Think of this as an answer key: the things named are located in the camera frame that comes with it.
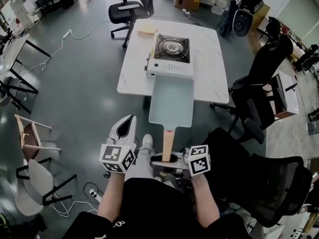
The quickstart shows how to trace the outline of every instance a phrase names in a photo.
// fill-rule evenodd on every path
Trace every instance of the electrical outlet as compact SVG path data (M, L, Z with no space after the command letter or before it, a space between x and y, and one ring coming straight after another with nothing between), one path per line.
M102 197L94 189L90 189L89 193L91 194L92 197L94 197L97 201L99 201L99 203L102 201Z

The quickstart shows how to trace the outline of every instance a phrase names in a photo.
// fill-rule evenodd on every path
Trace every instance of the wooden handle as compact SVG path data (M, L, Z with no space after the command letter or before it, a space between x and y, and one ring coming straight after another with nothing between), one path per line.
M162 161L169 162L171 149L173 147L175 131L164 130L164 138L163 138L163 157Z

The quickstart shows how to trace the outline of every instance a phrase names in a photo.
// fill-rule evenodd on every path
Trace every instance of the speaker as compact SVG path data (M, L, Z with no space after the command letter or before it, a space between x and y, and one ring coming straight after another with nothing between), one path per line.
M233 30L238 36L245 36L253 22L253 15L247 11L238 9L234 16Z

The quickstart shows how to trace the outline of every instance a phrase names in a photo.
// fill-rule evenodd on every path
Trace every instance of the stove burner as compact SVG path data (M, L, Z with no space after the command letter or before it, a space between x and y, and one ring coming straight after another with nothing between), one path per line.
M189 39L158 34L154 58L189 63Z

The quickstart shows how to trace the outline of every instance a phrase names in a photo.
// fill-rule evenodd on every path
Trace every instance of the portable gas stove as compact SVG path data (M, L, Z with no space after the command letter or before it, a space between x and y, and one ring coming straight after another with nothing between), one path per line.
M156 33L154 40L145 67L147 77L159 74L193 79L193 51L189 39Z

